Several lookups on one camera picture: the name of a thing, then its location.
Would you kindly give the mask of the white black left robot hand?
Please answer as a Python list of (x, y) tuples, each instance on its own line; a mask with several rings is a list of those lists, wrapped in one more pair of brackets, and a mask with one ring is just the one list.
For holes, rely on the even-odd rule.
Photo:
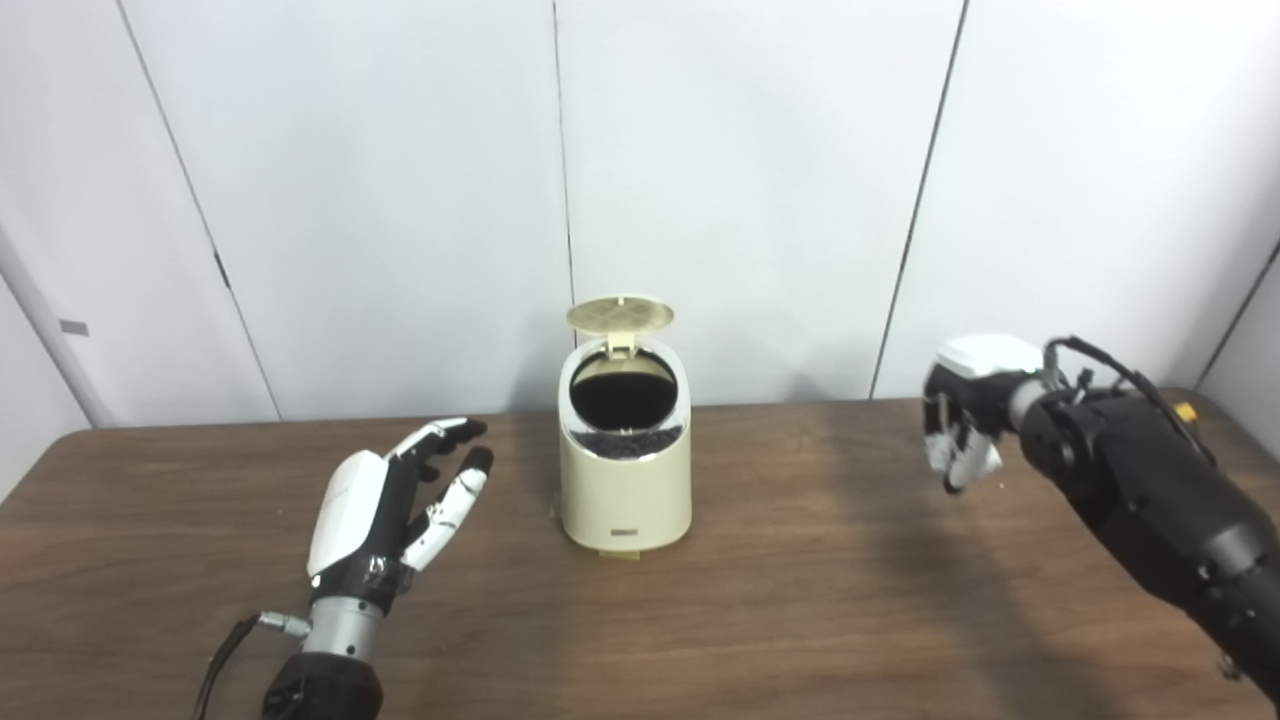
[(311, 539), (311, 601), (347, 598), (389, 614), (465, 524), (494, 454), (472, 447), (439, 497), (415, 512), (419, 487), (438, 474), (431, 459), (486, 430), (479, 419), (436, 419), (384, 454), (360, 450), (344, 459), (330, 477)]

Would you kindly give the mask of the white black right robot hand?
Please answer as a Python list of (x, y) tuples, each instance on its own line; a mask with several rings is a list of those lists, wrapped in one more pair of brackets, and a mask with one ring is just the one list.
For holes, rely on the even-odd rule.
[(1010, 334), (945, 342), (922, 393), (925, 457), (943, 489), (960, 495), (998, 470), (998, 442), (1020, 432), (1028, 407), (1044, 392), (1036, 346)]

